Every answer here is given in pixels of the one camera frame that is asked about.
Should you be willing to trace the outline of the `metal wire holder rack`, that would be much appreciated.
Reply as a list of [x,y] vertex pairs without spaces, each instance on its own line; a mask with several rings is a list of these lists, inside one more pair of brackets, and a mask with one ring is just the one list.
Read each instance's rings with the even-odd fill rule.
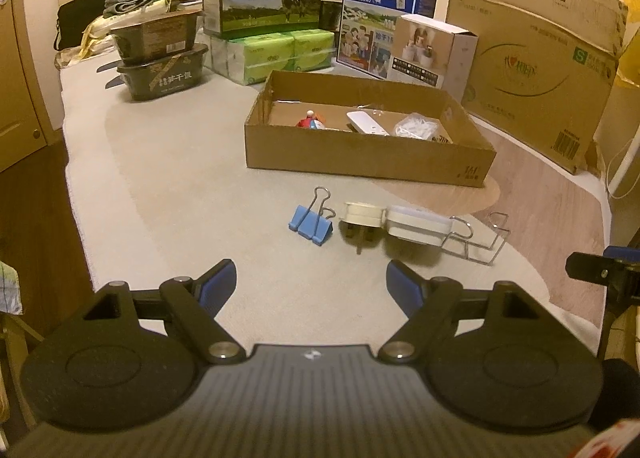
[[485,267],[495,263],[511,234],[509,216],[503,212],[492,211],[484,221],[456,215],[450,220],[451,230],[440,244],[440,250]]

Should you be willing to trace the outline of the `white remote control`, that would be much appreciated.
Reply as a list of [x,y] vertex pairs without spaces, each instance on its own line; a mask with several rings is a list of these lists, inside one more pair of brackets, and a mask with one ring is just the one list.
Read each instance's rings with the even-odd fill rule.
[[388,137],[390,135],[365,111],[351,111],[346,116],[352,129],[359,133],[378,135],[379,137]]

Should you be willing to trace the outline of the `doraemon toy figure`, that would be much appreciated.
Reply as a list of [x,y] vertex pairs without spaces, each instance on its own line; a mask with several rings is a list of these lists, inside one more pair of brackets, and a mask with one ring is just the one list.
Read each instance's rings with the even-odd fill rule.
[[322,130],[326,128],[324,121],[320,115],[318,115],[313,110],[306,111],[306,115],[304,118],[300,119],[296,123],[297,128],[304,129],[314,129],[314,130]]

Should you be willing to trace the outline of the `white power adapter block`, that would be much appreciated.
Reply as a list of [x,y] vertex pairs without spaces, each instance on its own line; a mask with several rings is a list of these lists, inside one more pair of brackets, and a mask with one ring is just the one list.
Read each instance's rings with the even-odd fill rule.
[[385,228],[390,236],[402,241],[440,247],[451,233],[452,220],[431,210],[388,206]]

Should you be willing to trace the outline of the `white round plug adapter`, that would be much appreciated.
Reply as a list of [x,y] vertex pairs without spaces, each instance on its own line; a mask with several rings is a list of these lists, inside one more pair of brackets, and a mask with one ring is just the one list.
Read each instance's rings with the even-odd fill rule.
[[344,225],[345,237],[355,242],[357,255],[362,252],[366,241],[373,241],[375,231],[382,229],[385,215],[383,207],[346,201],[341,223]]

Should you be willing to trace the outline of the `open brown cardboard tray box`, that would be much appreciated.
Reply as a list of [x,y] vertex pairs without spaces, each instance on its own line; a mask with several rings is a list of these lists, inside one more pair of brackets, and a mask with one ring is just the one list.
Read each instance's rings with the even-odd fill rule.
[[[322,130],[297,128],[313,110]],[[390,135],[362,134],[346,114],[365,111]],[[395,137],[410,114],[439,121],[435,142]],[[495,148],[447,92],[402,82],[334,74],[274,72],[244,125],[245,161],[254,169],[353,175],[480,187]]]

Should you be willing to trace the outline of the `bag of white floss picks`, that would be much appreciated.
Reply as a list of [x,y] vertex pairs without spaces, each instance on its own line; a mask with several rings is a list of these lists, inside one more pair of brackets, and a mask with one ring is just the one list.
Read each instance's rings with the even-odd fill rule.
[[439,139],[439,121],[421,114],[410,114],[396,123],[394,136],[435,142]]

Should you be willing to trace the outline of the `black food tub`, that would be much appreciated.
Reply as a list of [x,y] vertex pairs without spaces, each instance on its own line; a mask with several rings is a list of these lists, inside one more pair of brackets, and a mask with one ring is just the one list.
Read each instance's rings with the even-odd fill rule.
[[116,70],[135,101],[151,101],[197,86],[203,77],[207,53],[206,44],[195,44],[191,50],[147,63],[119,62]]
[[199,17],[198,11],[169,12],[152,20],[114,28],[111,36],[122,62],[143,64],[190,50]]

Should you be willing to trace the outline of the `wooden door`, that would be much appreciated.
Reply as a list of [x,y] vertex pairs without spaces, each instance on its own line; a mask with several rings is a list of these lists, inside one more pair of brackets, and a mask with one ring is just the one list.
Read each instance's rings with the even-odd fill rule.
[[1,0],[1,169],[56,140],[32,60],[24,0]]

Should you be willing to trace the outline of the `large brown cardboard carton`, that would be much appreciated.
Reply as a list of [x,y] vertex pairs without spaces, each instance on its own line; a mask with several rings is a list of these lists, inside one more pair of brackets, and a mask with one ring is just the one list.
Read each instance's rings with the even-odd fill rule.
[[570,173],[586,153],[623,51],[620,0],[449,0],[477,47],[462,104]]

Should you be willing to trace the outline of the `green tissue pack left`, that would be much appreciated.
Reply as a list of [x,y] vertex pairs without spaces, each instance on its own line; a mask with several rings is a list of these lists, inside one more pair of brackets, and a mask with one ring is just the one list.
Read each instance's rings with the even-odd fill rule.
[[294,38],[273,33],[232,40],[210,37],[213,70],[242,86],[265,81],[273,70],[287,70],[294,58]]

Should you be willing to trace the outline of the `green tissue pack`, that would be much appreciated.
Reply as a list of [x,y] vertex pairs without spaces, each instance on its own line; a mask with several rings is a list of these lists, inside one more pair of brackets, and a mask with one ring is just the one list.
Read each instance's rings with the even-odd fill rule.
[[313,72],[332,64],[334,33],[323,29],[307,29],[292,32],[294,39],[294,70]]
[[210,37],[213,70],[242,86],[265,81],[273,70],[287,70],[294,58],[294,38],[273,33],[232,40]]

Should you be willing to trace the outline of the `white humidifier product box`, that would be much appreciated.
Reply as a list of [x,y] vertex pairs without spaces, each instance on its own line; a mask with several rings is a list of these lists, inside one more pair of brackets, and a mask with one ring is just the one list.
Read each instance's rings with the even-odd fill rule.
[[464,28],[404,14],[396,20],[387,79],[446,91],[461,102],[478,37]]

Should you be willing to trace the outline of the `upper black food tub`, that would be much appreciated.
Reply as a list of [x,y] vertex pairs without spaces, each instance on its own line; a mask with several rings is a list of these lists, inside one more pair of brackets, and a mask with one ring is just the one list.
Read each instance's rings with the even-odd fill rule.
[[152,20],[114,28],[111,36],[122,62],[143,64],[190,50],[199,17],[198,11],[169,12]]

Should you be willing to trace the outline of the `blue milk carton box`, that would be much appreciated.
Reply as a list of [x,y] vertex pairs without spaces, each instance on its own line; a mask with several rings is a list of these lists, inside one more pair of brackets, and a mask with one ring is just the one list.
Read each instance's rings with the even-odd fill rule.
[[343,0],[337,62],[374,78],[387,77],[397,19],[431,18],[437,0]]

